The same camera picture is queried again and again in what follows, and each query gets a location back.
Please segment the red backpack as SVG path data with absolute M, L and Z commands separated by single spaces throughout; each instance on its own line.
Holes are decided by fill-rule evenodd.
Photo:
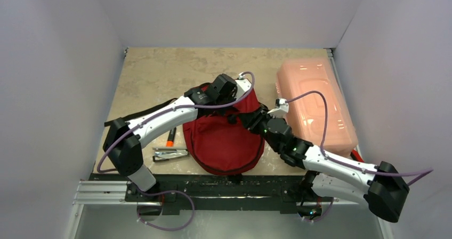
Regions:
M 175 99 L 120 118 L 131 120 L 149 114 Z M 265 141 L 246 130 L 238 115 L 253 112 L 259 106 L 252 89 L 238 104 L 182 124 L 189 154 L 205 171 L 217 176 L 232 176 L 253 169 L 263 155 Z

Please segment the orange highlighter marker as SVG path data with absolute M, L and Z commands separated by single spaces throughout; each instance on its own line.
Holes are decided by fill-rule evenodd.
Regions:
M 174 146 L 175 136 L 176 136 L 176 128 L 172 128 L 168 133 L 166 147 Z

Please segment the silver black stapler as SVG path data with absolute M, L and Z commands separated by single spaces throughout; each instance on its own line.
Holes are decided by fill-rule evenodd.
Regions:
M 182 158 L 189 155 L 186 148 L 180 147 L 153 147 L 152 150 L 154 151 L 152 160 L 156 163 Z

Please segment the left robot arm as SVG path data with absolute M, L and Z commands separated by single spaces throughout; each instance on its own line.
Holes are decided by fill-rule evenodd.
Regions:
M 101 166 L 108 158 L 115 171 L 137 186 L 138 194 L 145 201 L 153 201 L 159 194 L 159 187 L 157 179 L 144 164 L 143 148 L 179 125 L 214 111 L 225 110 L 244 100 L 255 84 L 254 76 L 251 79 L 245 76 L 245 72 L 240 73 L 236 79 L 221 74 L 206 86 L 192 87 L 173 102 L 149 114 L 129 120 L 112 120 L 97 171 L 104 172 Z

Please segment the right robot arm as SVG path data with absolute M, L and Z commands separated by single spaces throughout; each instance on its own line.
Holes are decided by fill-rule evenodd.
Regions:
M 322 152 L 319 146 L 293 135 L 283 118 L 273 118 L 263 108 L 239 114 L 238 120 L 263 138 L 286 164 L 306 170 L 299 186 L 304 199 L 341 198 L 367 206 L 388 222 L 399 221 L 410 189 L 392 164 L 357 162 Z

